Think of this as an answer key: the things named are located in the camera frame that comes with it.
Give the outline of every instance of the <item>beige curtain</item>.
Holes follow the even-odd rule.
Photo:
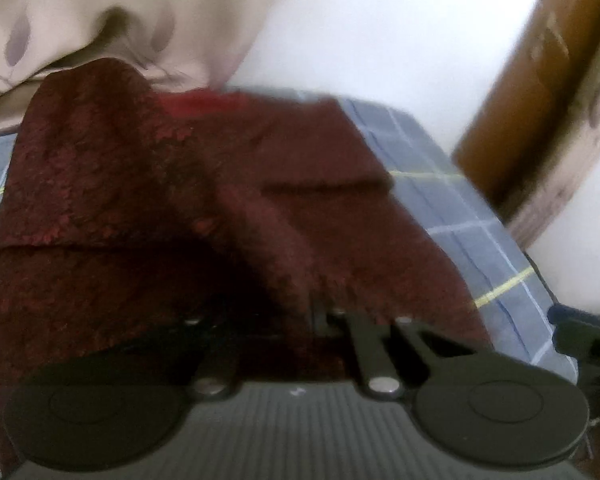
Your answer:
[[[99,57],[133,64],[164,91],[220,85],[272,1],[0,0],[0,129],[20,121],[37,80]]]

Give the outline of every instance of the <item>blue checkered sheet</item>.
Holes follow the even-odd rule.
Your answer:
[[[310,101],[316,94],[248,89]],[[339,99],[395,181],[397,199],[464,278],[497,351],[575,382],[576,363],[555,352],[546,312],[552,300],[525,255],[493,211],[449,158],[408,114]],[[0,197],[15,134],[0,137]]]

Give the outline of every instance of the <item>metal bolt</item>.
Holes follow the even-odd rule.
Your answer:
[[[225,383],[219,381],[215,377],[202,377],[196,379],[193,383],[193,389],[196,393],[203,396],[216,396],[222,393],[226,386]]]
[[[369,381],[369,389],[376,394],[394,394],[400,389],[400,381],[392,377],[374,377]]]

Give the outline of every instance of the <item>dark red blanket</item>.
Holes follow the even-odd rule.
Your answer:
[[[0,410],[40,365],[218,292],[284,319],[300,346],[314,301],[487,342],[455,267],[390,187],[334,101],[164,97],[116,60],[50,75],[0,206]],[[15,463],[0,422],[0,464]]]

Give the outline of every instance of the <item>bed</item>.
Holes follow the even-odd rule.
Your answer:
[[[320,98],[308,92],[248,91],[299,101]],[[410,115],[349,98],[339,103],[394,178],[396,198],[458,268],[496,350],[575,382],[577,364],[552,345],[546,317],[551,296],[458,168]],[[0,197],[15,137],[0,136]]]

